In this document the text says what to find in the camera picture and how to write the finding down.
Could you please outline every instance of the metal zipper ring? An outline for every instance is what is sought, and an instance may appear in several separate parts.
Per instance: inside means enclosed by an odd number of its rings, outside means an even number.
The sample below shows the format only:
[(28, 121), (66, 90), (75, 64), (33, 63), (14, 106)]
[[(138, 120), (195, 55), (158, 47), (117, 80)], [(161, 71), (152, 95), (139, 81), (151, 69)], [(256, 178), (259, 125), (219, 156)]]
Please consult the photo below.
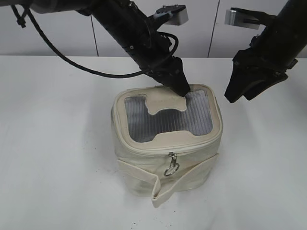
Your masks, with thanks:
[(172, 166), (172, 167), (167, 168), (165, 170), (165, 172), (164, 172), (164, 176), (171, 176), (171, 175), (173, 175), (175, 172), (178, 171), (179, 167), (180, 167), (180, 165), (178, 163), (176, 163), (176, 165), (174, 167)]

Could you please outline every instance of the white table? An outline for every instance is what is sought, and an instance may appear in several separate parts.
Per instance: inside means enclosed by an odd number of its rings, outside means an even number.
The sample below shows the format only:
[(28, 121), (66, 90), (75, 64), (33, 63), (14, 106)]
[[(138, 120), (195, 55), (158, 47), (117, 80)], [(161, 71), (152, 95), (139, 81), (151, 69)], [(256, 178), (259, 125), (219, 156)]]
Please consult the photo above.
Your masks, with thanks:
[[(138, 70), (129, 58), (73, 60)], [(0, 229), (307, 229), (307, 59), (286, 82), (235, 104), (224, 98), (231, 59), (183, 60), (190, 83), (215, 91), (221, 155), (202, 187), (155, 209), (126, 190), (110, 135), (115, 96), (155, 81), (101, 78), (58, 57), (0, 57)]]

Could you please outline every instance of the clear plastic window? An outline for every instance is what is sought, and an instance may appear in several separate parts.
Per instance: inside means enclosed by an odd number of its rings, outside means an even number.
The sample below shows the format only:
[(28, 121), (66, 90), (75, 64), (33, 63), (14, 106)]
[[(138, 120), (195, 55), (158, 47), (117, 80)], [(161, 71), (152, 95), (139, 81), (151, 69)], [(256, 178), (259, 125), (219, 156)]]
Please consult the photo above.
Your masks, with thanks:
[(161, 110), (155, 115), (148, 113), (146, 97), (133, 96), (125, 99), (128, 129), (131, 138), (139, 143), (152, 141), (159, 133), (186, 130), (195, 136), (210, 133), (213, 123), (209, 98), (204, 90), (189, 92), (186, 95), (187, 109)]

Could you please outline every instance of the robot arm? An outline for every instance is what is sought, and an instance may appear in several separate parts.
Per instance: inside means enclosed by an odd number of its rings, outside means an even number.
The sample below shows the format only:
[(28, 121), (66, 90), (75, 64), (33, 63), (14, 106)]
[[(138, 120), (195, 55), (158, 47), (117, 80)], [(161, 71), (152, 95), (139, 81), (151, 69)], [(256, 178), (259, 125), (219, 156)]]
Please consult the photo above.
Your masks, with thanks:
[[(17, 4), (25, 8), (21, 16), (15, 8)], [(0, 0), (0, 6), (5, 5), (12, 5), (17, 22), (21, 26), (26, 15), (35, 24), (29, 8), (37, 13), (77, 11), (85, 16), (92, 15), (139, 65), (141, 69), (139, 74), (145, 73), (157, 82), (172, 88), (180, 96), (185, 96), (190, 91), (181, 59), (172, 56), (176, 48), (169, 51), (171, 46), (169, 37), (178, 42), (177, 38), (172, 34), (157, 31), (165, 23), (175, 25), (185, 23), (188, 17), (184, 5), (163, 6), (150, 17), (144, 15), (130, 0)]]
[(225, 23), (240, 27), (266, 26), (261, 35), (234, 57), (233, 73), (225, 96), (235, 102), (241, 96), (252, 100), (269, 87), (288, 78), (286, 71), (307, 45), (307, 1), (289, 0), (277, 15), (232, 8)]

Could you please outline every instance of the canvas bag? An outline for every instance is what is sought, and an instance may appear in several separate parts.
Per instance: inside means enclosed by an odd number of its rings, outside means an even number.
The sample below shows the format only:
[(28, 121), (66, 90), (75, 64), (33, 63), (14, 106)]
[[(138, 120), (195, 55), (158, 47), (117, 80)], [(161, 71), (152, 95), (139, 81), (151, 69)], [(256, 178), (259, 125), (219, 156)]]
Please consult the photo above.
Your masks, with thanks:
[(115, 154), (128, 189), (159, 207), (174, 192), (202, 185), (218, 156), (223, 123), (211, 88), (191, 85), (122, 92), (112, 108)]

